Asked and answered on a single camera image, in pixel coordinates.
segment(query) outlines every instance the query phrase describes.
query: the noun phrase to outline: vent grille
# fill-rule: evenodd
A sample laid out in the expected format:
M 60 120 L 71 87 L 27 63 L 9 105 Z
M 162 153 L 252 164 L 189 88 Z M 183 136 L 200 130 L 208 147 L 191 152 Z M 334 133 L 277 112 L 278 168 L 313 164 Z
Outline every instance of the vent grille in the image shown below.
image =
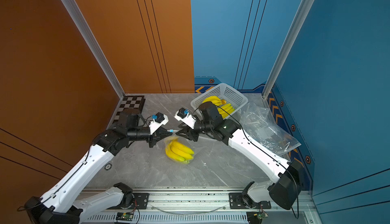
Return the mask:
M 117 216 L 117 213 L 114 212 L 113 214 L 103 214 L 99 213 L 97 215 L 93 215 L 92 217 L 88 218 L 85 222 L 105 222 L 105 223 L 112 223 L 112 221 L 115 222 L 115 217 Z M 138 213 L 134 214 L 133 221 L 138 220 Z M 121 223 L 133 223 L 133 221 L 121 221 Z M 226 223 L 242 223 L 247 222 L 246 214 L 243 213 L 215 213 L 215 214 L 198 214 L 198 215 L 172 215 L 172 214 L 166 214 L 166 213 L 142 213 L 140 217 L 139 224 L 141 223 L 164 223 L 164 222 L 178 222 L 178 223 L 202 223 L 202 222 L 226 222 Z

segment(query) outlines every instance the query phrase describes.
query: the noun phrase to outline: bananas in plastic bag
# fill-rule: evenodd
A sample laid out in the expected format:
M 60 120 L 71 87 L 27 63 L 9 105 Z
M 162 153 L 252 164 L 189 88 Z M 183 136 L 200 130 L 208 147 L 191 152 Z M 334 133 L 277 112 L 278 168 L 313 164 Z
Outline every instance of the bananas in plastic bag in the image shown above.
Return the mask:
M 168 137 L 165 142 L 165 154 L 169 159 L 177 163 L 188 164 L 194 159 L 194 149 L 190 145 L 185 145 L 186 140 L 181 137 Z

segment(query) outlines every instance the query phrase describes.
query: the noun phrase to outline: black stripe on wall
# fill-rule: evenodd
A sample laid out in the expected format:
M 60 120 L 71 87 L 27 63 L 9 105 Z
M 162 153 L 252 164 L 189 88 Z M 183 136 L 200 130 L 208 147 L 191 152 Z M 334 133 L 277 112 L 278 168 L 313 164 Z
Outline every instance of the black stripe on wall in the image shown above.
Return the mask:
M 245 79 L 246 79 L 246 74 L 248 73 L 248 69 L 249 69 L 250 61 L 251 61 L 251 59 L 252 59 L 253 50 L 255 49 L 256 40 L 257 40 L 257 35 L 259 34 L 260 25 L 261 25 L 261 21 L 263 20 L 263 16 L 264 16 L 264 10 L 266 9 L 267 1 L 268 1 L 268 0 L 266 0 L 266 3 L 264 4 L 264 8 L 263 8 L 263 14 L 261 15 L 261 19 L 260 19 L 259 28 L 257 29 L 257 34 L 256 34 L 255 42 L 254 42 L 254 44 L 253 44 L 252 53 L 250 54 L 250 58 L 249 58 L 249 62 L 248 62 L 248 66 L 247 66 L 247 68 L 246 68 L 246 72 L 245 72 L 245 78 L 244 78 L 243 85 L 242 85 L 241 89 L 243 89 L 243 87 L 244 87 L 244 83 L 245 83 Z
M 245 34 L 244 34 L 244 40 L 243 40 L 243 45 L 241 47 L 241 52 L 240 52 L 240 58 L 238 59 L 238 65 L 237 65 L 237 71 L 236 71 L 236 77 L 234 78 L 234 85 L 233 87 L 236 86 L 236 80 L 237 80 L 237 74 L 238 74 L 238 68 L 240 67 L 240 60 L 241 60 L 241 55 L 243 53 L 243 48 L 244 48 L 244 42 L 245 42 L 245 37 L 246 37 L 246 31 L 248 29 L 248 24 L 249 24 L 249 17 L 250 17 L 250 13 L 252 11 L 252 5 L 253 5 L 253 0 L 252 0 L 252 3 L 250 5 L 250 9 L 249 9 L 249 15 L 248 15 L 248 21 L 246 22 L 246 28 L 245 28 Z
M 257 5 L 255 20 L 253 21 L 252 31 L 250 32 L 249 43 L 248 43 L 248 47 L 246 48 L 246 53 L 245 53 L 245 58 L 244 58 L 243 69 L 241 70 L 240 80 L 239 80 L 239 82 L 238 82 L 237 88 L 239 88 L 240 83 L 241 83 L 241 78 L 242 78 L 243 71 L 244 71 L 244 68 L 245 68 L 246 57 L 248 56 L 248 50 L 249 50 L 249 46 L 250 46 L 250 41 L 251 41 L 251 39 L 252 39 L 253 29 L 254 29 L 255 23 L 256 23 L 257 13 L 258 13 L 259 7 L 260 7 L 260 2 L 261 2 L 261 0 L 259 0 L 259 4 Z
M 363 177 L 363 178 L 359 178 L 359 179 L 357 179 L 357 180 L 355 180 L 355 181 L 352 181 L 352 182 L 349 182 L 349 183 L 345 183 L 345 184 L 343 184 L 343 185 L 340 185 L 340 186 L 338 186 L 338 187 L 331 188 L 331 189 L 329 189 L 329 190 L 326 190 L 326 191 L 323 191 L 323 192 L 321 192 L 321 193 L 315 194 L 315 195 L 313 195 L 313 197 L 314 197 L 314 196 L 317 196 L 317 195 L 319 195 L 319 194 L 323 194 L 323 193 L 325 193 L 325 192 L 328 192 L 328 191 L 334 190 L 334 189 L 336 189 L 336 188 L 343 187 L 343 186 L 345 186 L 345 185 L 348 185 L 348 184 L 350 184 L 350 183 L 354 183 L 354 182 L 357 182 L 357 181 L 363 180 L 363 179 L 365 179 L 365 178 L 372 177 L 372 176 L 374 176 L 374 175 L 377 175 L 377 174 L 379 174 L 379 173 L 386 172 L 386 171 L 388 171 L 388 170 L 390 170 L 390 168 L 387 168 L 386 170 L 379 171 L 379 172 L 377 172 L 377 173 L 374 173 L 374 174 L 368 175 L 368 176 L 366 176 L 366 177 Z
M 382 189 L 382 188 L 387 188 L 387 187 L 390 187 L 390 185 L 386 185 L 386 186 L 379 187 L 379 188 L 374 188 L 374 189 L 371 189 L 371 190 L 367 190 L 367 191 L 360 192 L 360 193 L 357 193 L 357 194 L 352 194 L 352 195 L 345 196 L 345 197 L 338 198 L 338 199 L 334 199 L 334 200 L 329 200 L 329 201 L 327 201 L 327 202 L 324 202 L 324 203 L 321 203 L 321 204 L 316 204 L 316 205 L 326 204 L 326 203 L 333 202 L 333 201 L 336 201 L 336 200 L 345 199 L 345 198 L 348 198 L 348 197 L 352 197 L 352 196 L 356 196 L 356 195 L 359 195 L 359 194 L 368 193 L 368 192 L 371 192 L 371 191 L 375 191 L 375 190 Z
M 24 139 L 21 139 L 21 138 L 17 137 L 16 135 L 14 135 L 14 134 L 11 134 L 10 132 L 8 132 L 8 131 L 6 131 L 6 130 L 4 130 L 4 129 L 2 129 L 2 128 L 0 128 L 0 130 L 4 131 L 5 133 L 7 133 L 7 134 L 9 134 L 9 135 L 11 135 L 11 136 L 13 136 L 13 137 L 15 137 L 15 138 L 17 138 L 17 139 L 21 140 L 21 141 L 23 141 L 23 142 L 24 142 L 24 143 L 26 143 L 26 144 L 29 144 L 29 145 L 31 145 L 32 147 L 34 147 L 34 148 L 36 148 L 36 149 L 39 149 L 40 151 L 42 151 L 42 152 L 44 152 L 44 153 L 46 153 L 46 154 L 48 154 L 48 155 L 50 155 L 50 156 L 52 156 L 52 157 L 56 158 L 57 160 L 60 160 L 60 161 L 62 161 L 63 163 L 66 163 L 66 164 L 68 164 L 69 166 L 73 167 L 71 164 L 69 164 L 69 163 L 67 163 L 67 162 L 65 162 L 65 161 L 63 161 L 63 160 L 61 160 L 61 159 L 59 159 L 59 158 L 55 157 L 54 155 L 52 155 L 52 154 L 50 154 L 50 153 L 48 153 L 48 152 L 46 152 L 46 151 L 44 151 L 44 150 L 42 150 L 42 149 L 40 149 L 40 148 L 36 147 L 36 146 L 35 146 L 35 145 L 33 145 L 33 144 L 30 144 L 30 143 L 28 143 L 28 142 L 27 142 L 27 141 L 25 141 Z
M 152 52 L 152 47 L 150 46 L 149 37 L 147 36 L 144 18 L 142 17 L 142 12 L 141 12 L 141 8 L 140 8 L 140 3 L 138 2 L 138 0 L 137 0 L 137 4 L 138 4 L 138 8 L 139 8 L 139 10 L 140 10 L 140 15 L 141 15 L 142 23 L 144 24 L 145 35 L 146 35 L 146 38 L 147 38 L 147 42 L 148 42 L 148 44 L 149 44 L 150 53 L 152 54 L 153 63 L 154 63 L 154 68 L 156 69 L 156 74 L 157 74 L 158 82 L 159 82 L 159 84 L 160 84 L 161 93 L 163 93 L 163 87 L 161 86 L 160 77 L 158 76 L 156 62 L 154 61 L 154 56 L 153 56 L 153 52 Z
M 26 167 L 26 168 L 30 168 L 30 169 L 32 169 L 32 170 L 34 170 L 34 171 L 39 172 L 39 173 L 43 173 L 43 174 L 48 175 L 48 176 L 50 176 L 50 177 L 56 178 L 56 179 L 58 179 L 58 180 L 61 180 L 60 178 L 57 178 L 57 177 L 52 176 L 52 175 L 50 175 L 50 174 L 44 173 L 44 172 L 42 172 L 42 171 L 40 171 L 40 170 L 31 168 L 31 167 L 29 167 L 29 166 L 23 165 L 23 164 L 21 164 L 21 163 L 17 163 L 16 161 L 10 160 L 10 159 L 5 158 L 5 157 L 3 157 L 3 156 L 1 156 L 1 155 L 0 155 L 0 158 L 3 158 L 3 159 L 8 160 L 8 161 L 10 161 L 10 162 L 16 163 L 16 164 L 18 164 L 18 165 L 24 166 L 24 167 Z
M 156 14 L 154 13 L 154 7 L 153 7 L 153 1 L 150 0 L 152 3 L 152 9 L 153 9 L 153 16 L 154 16 L 154 21 L 156 22 L 156 28 L 157 28 L 157 35 L 158 35 L 158 40 L 160 41 L 160 47 L 161 47 L 161 53 L 163 55 L 163 61 L 164 61 L 164 67 L 165 67 L 165 72 L 167 73 L 167 80 L 168 80 L 168 86 L 169 86 L 169 92 L 172 93 L 170 83 L 169 83 L 169 76 L 168 76 L 168 71 L 167 71 L 167 65 L 165 64 L 165 57 L 164 57 L 164 51 L 163 51 L 163 45 L 161 44 L 161 38 L 160 38 L 160 32 L 158 31 L 158 25 L 157 25 L 157 19 L 156 19 Z
M 157 51 L 156 40 L 154 39 L 154 33 L 153 33 L 152 23 L 150 22 L 149 11 L 147 10 L 146 0 L 144 0 L 144 4 L 145 4 L 145 8 L 146 8 L 147 18 L 148 18 L 148 20 L 149 20 L 150 30 L 152 31 L 152 37 L 153 37 L 153 41 L 154 41 L 154 47 L 156 48 L 158 64 L 160 65 L 161 75 L 163 76 L 163 82 L 164 82 L 165 91 L 168 92 L 167 86 L 166 86 L 166 84 L 165 84 L 163 68 L 162 68 L 161 62 L 160 62 L 160 56 L 158 55 L 158 51 Z
M 52 167 L 54 167 L 54 168 L 57 168 L 58 170 L 61 170 L 61 171 L 63 171 L 64 173 L 67 173 L 67 171 L 62 170 L 61 168 L 58 168 L 58 167 L 56 167 L 56 166 L 53 166 L 53 165 L 51 165 L 50 163 L 47 163 L 47 162 L 45 162 L 45 161 L 43 161 L 43 160 L 41 160 L 41 159 L 38 159 L 38 158 L 36 158 L 36 157 L 34 157 L 34 156 L 32 156 L 32 155 L 29 155 L 29 154 L 27 154 L 27 153 L 25 153 L 25 152 L 23 152 L 23 151 L 21 151 L 21 150 L 18 150 L 18 149 L 14 148 L 14 147 L 12 147 L 12 146 L 10 146 L 10 145 L 7 145 L 6 143 L 3 143 L 3 142 L 1 142 L 1 141 L 0 141 L 0 143 L 3 144 L 3 145 L 5 145 L 5 146 L 8 146 L 8 147 L 11 148 L 11 149 L 14 149 L 14 150 L 16 150 L 16 151 L 19 151 L 20 153 L 23 153 L 23 154 L 25 154 L 25 155 L 28 155 L 29 157 L 32 157 L 32 158 L 34 158 L 34 159 L 36 159 L 36 160 L 39 160 L 40 162 L 46 163 L 46 164 L 48 164 L 49 166 L 52 166 Z
M 368 204 L 368 205 L 360 205 L 360 206 L 356 206 L 356 207 L 345 208 L 345 209 L 341 209 L 341 210 L 333 210 L 333 211 L 328 211 L 328 212 L 319 213 L 319 214 L 322 215 L 322 214 L 338 212 L 338 211 L 342 211 L 342 210 L 350 210 L 350 209 L 356 209 L 356 208 L 366 207 L 366 206 L 371 206 L 371 205 L 379 205 L 379 204 L 384 204 L 384 203 L 388 203 L 388 202 L 390 202 L 390 200 L 383 201 L 383 202 L 378 202 L 378 203 L 373 203 L 373 204 Z

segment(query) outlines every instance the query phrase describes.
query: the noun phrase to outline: black motor housing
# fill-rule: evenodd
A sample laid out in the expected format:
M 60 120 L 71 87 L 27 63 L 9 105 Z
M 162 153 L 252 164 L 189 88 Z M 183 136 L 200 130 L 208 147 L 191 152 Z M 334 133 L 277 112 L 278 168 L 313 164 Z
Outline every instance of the black motor housing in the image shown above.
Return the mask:
M 290 210 L 303 188 L 303 179 L 303 166 L 300 162 L 294 160 L 287 170 L 281 174 L 280 179 L 268 187 L 270 197 L 280 207 Z

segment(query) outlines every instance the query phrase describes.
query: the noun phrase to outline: white plastic basket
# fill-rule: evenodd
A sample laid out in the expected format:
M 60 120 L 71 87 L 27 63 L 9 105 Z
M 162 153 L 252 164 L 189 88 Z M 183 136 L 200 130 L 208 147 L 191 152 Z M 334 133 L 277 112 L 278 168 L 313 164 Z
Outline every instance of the white plastic basket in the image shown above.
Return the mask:
M 242 93 L 238 92 L 235 88 L 225 83 L 220 83 L 209 91 L 204 92 L 202 95 L 191 101 L 191 106 L 194 110 L 196 110 L 202 102 L 209 96 L 218 96 L 219 99 L 226 100 L 227 103 L 230 103 L 235 109 L 230 115 L 235 114 L 242 106 L 248 103 L 248 99 Z

